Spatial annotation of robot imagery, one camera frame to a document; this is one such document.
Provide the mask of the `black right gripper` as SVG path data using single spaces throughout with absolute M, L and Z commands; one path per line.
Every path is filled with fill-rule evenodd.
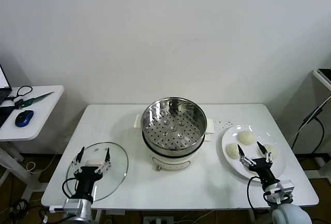
M 272 147 L 269 144 L 261 144 L 257 142 L 259 152 L 264 158 L 249 159 L 238 144 L 238 153 L 240 162 L 250 171 L 256 172 L 260 178 L 262 187 L 268 187 L 272 184 L 280 182 L 271 171 L 272 166 Z

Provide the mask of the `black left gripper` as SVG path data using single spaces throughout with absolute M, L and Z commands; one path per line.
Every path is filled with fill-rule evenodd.
M 101 174 L 111 166 L 110 148 L 108 147 L 105 160 L 98 168 L 90 166 L 83 166 L 81 168 L 81 160 L 84 150 L 85 147 L 83 146 L 75 159 L 71 162 L 75 174 L 74 177 L 78 181 L 76 192 L 74 194 L 75 199 L 93 199 L 92 191 L 94 184 L 101 180 Z

